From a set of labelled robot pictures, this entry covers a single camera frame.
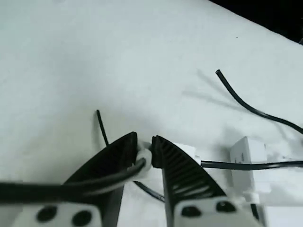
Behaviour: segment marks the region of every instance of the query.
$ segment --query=white cable connector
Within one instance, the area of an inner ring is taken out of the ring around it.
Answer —
[[[256,164],[267,162],[265,144],[244,137],[230,152],[232,163]],[[232,181],[236,192],[241,193],[247,201],[258,202],[258,193],[271,192],[268,175],[265,171],[232,170]]]
[[[138,153],[136,157],[136,162],[140,160],[141,158],[145,159],[145,166],[144,168],[140,171],[140,173],[134,178],[134,181],[140,180],[144,177],[146,177],[147,172],[151,169],[152,166],[152,152],[148,150],[142,141],[138,141]]]

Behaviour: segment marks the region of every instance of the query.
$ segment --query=white plug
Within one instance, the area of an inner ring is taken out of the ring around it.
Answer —
[[[230,151],[232,163],[256,164],[267,162],[265,144],[263,142],[244,137],[239,140]],[[247,200],[258,202],[255,193],[269,193],[271,191],[268,176],[265,171],[232,170],[232,181],[236,192],[243,194]]]

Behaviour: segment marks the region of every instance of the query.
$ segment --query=black cable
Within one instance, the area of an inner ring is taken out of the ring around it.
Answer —
[[[103,126],[102,119],[101,119],[101,114],[100,114],[99,110],[97,110],[97,117],[98,117],[99,125],[100,125],[101,131],[102,131],[103,139],[105,141],[106,146],[108,146],[109,143],[108,143],[108,140],[107,140],[107,136],[106,136],[106,133],[105,133],[105,128]],[[154,197],[155,199],[157,199],[157,200],[159,200],[161,202],[165,202],[163,195],[155,192],[153,189],[147,187],[146,185],[144,185],[143,183],[141,183],[139,181],[134,181],[134,183],[139,188],[141,188],[143,191],[145,191],[147,194],[149,194],[150,196]]]
[[[108,140],[107,140],[107,136],[106,136],[106,133],[105,133],[105,129],[104,129],[104,126],[103,126],[103,122],[102,122],[101,114],[100,114],[99,110],[97,110],[97,117],[98,117],[98,122],[99,122],[99,125],[100,125],[100,129],[101,129],[101,132],[102,132],[102,135],[103,135],[104,142],[105,142],[106,146],[108,146],[109,143],[108,143]]]
[[[303,128],[299,127],[298,125],[289,122],[287,120],[284,120],[282,118],[278,118],[269,114],[266,114],[260,110],[255,109],[254,107],[248,105],[246,102],[244,102],[238,95],[237,93],[233,90],[233,88],[231,87],[231,85],[227,82],[226,78],[224,77],[224,75],[222,74],[222,72],[220,70],[216,71],[217,76],[219,77],[220,81],[223,83],[223,85],[226,87],[226,89],[228,90],[228,92],[231,94],[231,96],[241,105],[243,106],[245,109],[247,109],[248,111],[260,116],[260,117],[264,117],[267,119],[270,119],[272,121],[275,122],[279,122],[282,124],[286,124],[289,127],[295,129],[296,131],[298,131],[299,133],[303,134]]]
[[[100,179],[59,184],[0,183],[0,203],[35,203],[66,201],[71,198],[102,194],[120,187],[132,180],[145,166],[145,159],[125,171]]]
[[[272,162],[261,164],[242,164],[242,163],[228,163],[228,162],[214,162],[214,161],[201,161],[202,168],[212,169],[230,169],[230,170],[263,170],[263,169],[276,169],[286,167],[303,167],[303,161],[290,161],[290,162]]]
[[[149,194],[150,196],[154,197],[155,199],[161,201],[161,202],[165,202],[164,196],[158,194],[157,192],[153,191],[152,189],[150,189],[149,187],[147,187],[146,185],[142,184],[139,181],[134,181],[134,183],[141,188],[143,191],[145,191],[147,194]]]

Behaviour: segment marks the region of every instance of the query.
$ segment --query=white fabric surface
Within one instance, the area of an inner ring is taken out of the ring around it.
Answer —
[[[214,72],[302,126],[302,59],[302,46],[207,0],[0,1],[0,179],[66,180],[104,147],[97,108],[109,141],[159,134],[228,161],[251,136],[270,160],[299,158],[301,135],[245,111]],[[302,200],[302,173],[279,171],[272,200]],[[229,186],[228,171],[209,172]],[[130,183],[119,226],[134,219],[165,226],[164,206]]]

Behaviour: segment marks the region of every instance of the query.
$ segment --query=white electrical adapter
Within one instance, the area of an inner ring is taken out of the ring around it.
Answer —
[[[257,164],[267,162],[265,144],[248,137],[242,138],[231,148],[230,157],[232,163]],[[271,191],[267,174],[263,170],[232,170],[232,181],[235,191],[243,194],[246,200],[256,200],[257,198],[251,197],[254,192],[269,193]]]

